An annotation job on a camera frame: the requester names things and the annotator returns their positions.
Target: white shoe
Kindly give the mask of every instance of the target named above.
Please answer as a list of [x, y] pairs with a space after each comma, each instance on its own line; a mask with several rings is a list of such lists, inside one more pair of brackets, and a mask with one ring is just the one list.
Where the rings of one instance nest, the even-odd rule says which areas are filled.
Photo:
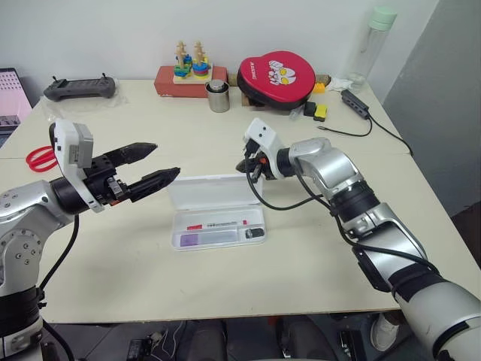
[[376, 350], [388, 350], [396, 341], [398, 330], [399, 325], [393, 325], [380, 314], [371, 326], [371, 344]]

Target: water bottle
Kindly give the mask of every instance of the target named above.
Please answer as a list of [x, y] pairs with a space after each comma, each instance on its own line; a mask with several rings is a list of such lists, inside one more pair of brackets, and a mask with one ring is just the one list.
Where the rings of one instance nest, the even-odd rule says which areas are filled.
[[364, 85], [397, 15], [391, 8], [374, 7], [368, 28], [346, 75], [346, 78], [352, 81], [350, 89], [353, 93], [357, 93]]

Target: pink screen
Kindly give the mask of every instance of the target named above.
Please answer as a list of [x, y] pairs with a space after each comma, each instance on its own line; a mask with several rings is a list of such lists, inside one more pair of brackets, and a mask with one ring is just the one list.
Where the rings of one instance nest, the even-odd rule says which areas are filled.
[[32, 111], [15, 71], [0, 71], [0, 120], [21, 122]]

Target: red scissors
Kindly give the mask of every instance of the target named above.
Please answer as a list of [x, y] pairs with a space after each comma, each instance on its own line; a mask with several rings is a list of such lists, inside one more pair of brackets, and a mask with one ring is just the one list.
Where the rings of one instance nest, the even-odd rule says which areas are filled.
[[37, 173], [49, 171], [58, 164], [53, 148], [50, 145], [33, 150], [25, 158], [25, 161], [29, 168]]

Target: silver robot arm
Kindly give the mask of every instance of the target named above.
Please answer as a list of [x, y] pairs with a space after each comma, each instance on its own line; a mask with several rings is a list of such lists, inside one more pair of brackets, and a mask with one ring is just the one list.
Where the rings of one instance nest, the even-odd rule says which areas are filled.
[[155, 144], [134, 143], [92, 158], [89, 130], [65, 120], [50, 128], [64, 177], [0, 194], [0, 359], [41, 359], [43, 320], [36, 287], [46, 240], [88, 209], [102, 211], [126, 199], [142, 199], [169, 185], [179, 168], [164, 169], [127, 185], [116, 167], [143, 159]]
[[253, 121], [244, 140], [246, 156], [263, 152], [272, 174], [312, 178], [346, 235], [357, 239], [350, 244], [361, 270], [375, 289], [392, 293], [411, 329], [434, 358], [481, 359], [481, 302], [423, 261], [427, 256], [422, 245], [392, 209], [379, 202], [343, 152], [326, 138], [284, 147], [260, 119]]

